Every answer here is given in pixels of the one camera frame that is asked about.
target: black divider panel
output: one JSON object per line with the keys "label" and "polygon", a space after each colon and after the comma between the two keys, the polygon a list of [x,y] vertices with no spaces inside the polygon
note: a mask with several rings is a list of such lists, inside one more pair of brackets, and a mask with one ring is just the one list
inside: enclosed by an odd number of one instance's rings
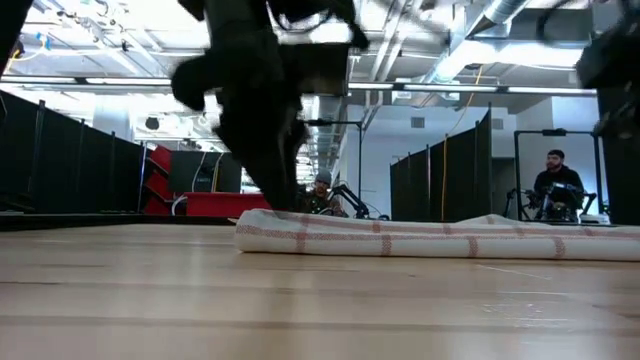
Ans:
{"label": "black divider panel", "polygon": [[422,150],[409,156],[409,176],[411,187],[406,189],[410,196],[409,216],[410,221],[429,221],[429,179],[428,179],[428,154]]}
{"label": "black divider panel", "polygon": [[444,172],[444,143],[434,145],[430,149],[429,169],[431,221],[441,221],[442,174]]}
{"label": "black divider panel", "polygon": [[9,199],[13,206],[13,198],[28,192],[29,178],[35,174],[32,196],[25,198],[37,213],[136,210],[141,165],[138,145],[115,139],[112,163],[109,134],[45,110],[37,169],[32,169],[39,107],[10,94],[2,96],[8,116],[0,128],[0,195],[7,196],[0,200]]}
{"label": "black divider panel", "polygon": [[27,193],[38,105],[0,91],[7,108],[0,127],[0,193]]}
{"label": "black divider panel", "polygon": [[473,217],[491,214],[492,204],[492,183],[493,152],[491,148],[491,108],[487,111],[482,121],[476,127],[476,191],[475,191],[475,213]]}
{"label": "black divider panel", "polygon": [[391,188],[391,219],[400,213],[400,186],[398,184],[398,163],[389,166],[389,187]]}
{"label": "black divider panel", "polygon": [[109,189],[111,136],[92,128],[85,129],[81,160],[80,196],[83,212],[112,210]]}
{"label": "black divider panel", "polygon": [[81,198],[73,196],[80,142],[80,123],[51,110],[42,120],[35,208],[39,213],[77,212]]}
{"label": "black divider panel", "polygon": [[408,157],[398,161],[393,170],[391,218],[394,221],[411,221],[413,203],[411,200],[411,162]]}
{"label": "black divider panel", "polygon": [[475,128],[447,140],[445,221],[461,221],[474,217],[475,146]]}
{"label": "black divider panel", "polygon": [[[600,117],[619,111],[627,99],[623,89],[598,90]],[[602,146],[611,223],[640,225],[640,140],[636,137],[630,140],[603,138]]]}
{"label": "black divider panel", "polygon": [[116,140],[114,163],[116,210],[136,211],[138,208],[141,159],[142,148],[139,145],[121,139]]}

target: wooden table surface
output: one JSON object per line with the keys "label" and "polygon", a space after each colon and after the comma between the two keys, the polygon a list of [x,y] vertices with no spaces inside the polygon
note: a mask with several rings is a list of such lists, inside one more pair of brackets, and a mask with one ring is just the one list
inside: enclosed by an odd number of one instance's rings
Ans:
{"label": "wooden table surface", "polygon": [[0,233],[0,359],[640,359],[638,264],[239,254],[232,232]]}

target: person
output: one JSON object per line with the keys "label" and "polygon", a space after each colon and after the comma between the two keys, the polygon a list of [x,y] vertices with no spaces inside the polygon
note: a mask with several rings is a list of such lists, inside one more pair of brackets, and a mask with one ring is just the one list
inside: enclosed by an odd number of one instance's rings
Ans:
{"label": "person", "polygon": [[330,210],[334,216],[342,216],[344,211],[336,198],[329,200],[332,176],[328,170],[321,169],[316,175],[313,190],[304,194],[302,209],[304,213],[325,213]]}
{"label": "person", "polygon": [[[533,185],[538,196],[544,197],[553,183],[572,185],[578,191],[584,189],[580,175],[564,164],[564,158],[562,150],[554,149],[547,153],[547,170],[538,174]],[[572,212],[580,208],[581,199],[581,196],[576,196],[571,191],[552,191],[549,194],[549,200],[555,208],[569,206]]]}

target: cable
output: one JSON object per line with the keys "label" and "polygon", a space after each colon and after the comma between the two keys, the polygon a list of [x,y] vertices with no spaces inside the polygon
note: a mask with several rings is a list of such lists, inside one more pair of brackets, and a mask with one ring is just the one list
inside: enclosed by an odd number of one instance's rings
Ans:
{"label": "cable", "polygon": [[382,215],[382,213],[380,212],[380,210],[378,210],[378,208],[377,208],[377,207],[375,207],[375,206],[373,206],[373,205],[369,204],[368,202],[364,202],[364,201],[363,201],[363,203],[364,203],[365,205],[369,206],[370,208],[372,208],[372,209],[373,209],[373,210],[374,210],[374,211],[375,211],[379,216],[381,216],[381,215]]}
{"label": "cable", "polygon": [[200,160],[200,165],[196,169],[196,173],[193,174],[193,181],[191,182],[191,192],[196,192],[196,179],[198,178],[198,174],[200,173],[200,169],[202,169],[202,164],[204,164],[204,159],[207,157],[207,153],[202,154],[202,159]]}
{"label": "cable", "polygon": [[[476,83],[475,83],[476,85],[480,83],[480,78],[482,77],[482,68],[483,67],[481,66],[480,69],[478,70],[478,76],[476,77]],[[447,140],[449,139],[449,134],[453,133],[453,130],[455,130],[458,127],[458,125],[462,121],[462,118],[464,118],[464,116],[466,115],[474,95],[475,93],[471,93],[471,95],[469,95],[469,99],[467,100],[467,104],[464,106],[464,109],[462,110],[462,114],[460,114],[460,118],[458,119],[456,124],[453,125],[451,130],[449,130],[448,133],[444,134],[444,144],[443,144],[444,149],[443,149],[443,159],[442,159],[442,198],[440,200],[440,221],[442,222],[444,222],[444,202],[445,202],[446,193],[447,193]]]}
{"label": "cable", "polygon": [[176,207],[178,206],[178,204],[180,204],[181,202],[187,200],[187,197],[184,195],[180,195],[179,198],[175,199],[173,201],[173,204],[171,204],[171,215],[172,216],[176,216]]}
{"label": "cable", "polygon": [[220,156],[218,157],[218,160],[216,161],[216,166],[213,169],[213,180],[211,181],[211,192],[217,192],[218,191],[218,178],[220,175],[219,169],[220,169],[220,160],[222,160],[222,158],[224,157],[224,154],[226,153],[220,153]]}

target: ceiling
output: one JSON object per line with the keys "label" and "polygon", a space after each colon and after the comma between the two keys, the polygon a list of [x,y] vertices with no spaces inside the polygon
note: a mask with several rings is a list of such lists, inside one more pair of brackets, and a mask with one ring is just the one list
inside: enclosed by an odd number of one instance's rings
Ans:
{"label": "ceiling", "polygon": [[[403,15],[397,13],[399,3],[405,3]],[[390,61],[386,74],[378,81],[394,81],[398,78],[412,79],[426,74],[436,64],[443,49],[433,41],[433,36],[421,24],[429,18],[436,21],[443,31],[452,22],[453,4],[466,2],[444,0],[437,4],[421,0],[425,11],[413,11],[411,0],[356,0],[360,21],[372,46],[364,53],[351,57],[351,81],[370,81],[377,55],[382,63]],[[551,1],[534,0],[529,7],[545,7]],[[321,26],[316,35],[298,39],[281,34],[282,41],[321,41],[322,34],[344,32],[342,24],[329,23]],[[402,37],[394,55],[396,37]],[[56,76],[56,77],[151,77],[167,78],[181,61],[201,54],[208,46],[206,25],[195,21],[178,4],[177,0],[34,0],[34,5],[23,27],[21,41],[26,54],[11,64],[5,75]],[[508,84],[521,86],[544,86],[573,88],[575,76],[568,67],[538,66],[522,64],[490,63],[479,70],[462,70],[455,81],[460,83]],[[24,86],[2,88],[31,101],[44,99],[47,106],[90,123],[96,96],[85,91],[62,91],[51,87],[37,91]],[[135,93],[123,90],[123,97],[134,99],[132,118],[136,121],[136,136],[140,139],[159,137],[156,141],[177,147],[185,137],[204,139],[220,146],[211,134],[211,127],[218,120],[219,109],[215,96],[208,99],[205,116],[195,114],[177,103],[166,93]],[[494,107],[505,107],[517,112],[544,98],[544,96],[501,96],[479,94],[473,98],[472,106],[485,106],[489,101]],[[454,103],[441,105],[461,106],[467,103],[468,95],[462,95]],[[304,116],[341,116],[342,107],[335,99],[330,106],[320,104],[318,97],[305,98]],[[146,128],[144,120],[149,116],[160,119],[158,131]],[[316,128],[314,139],[300,155],[301,180],[310,179],[320,167],[331,169],[337,159],[343,127]]]}

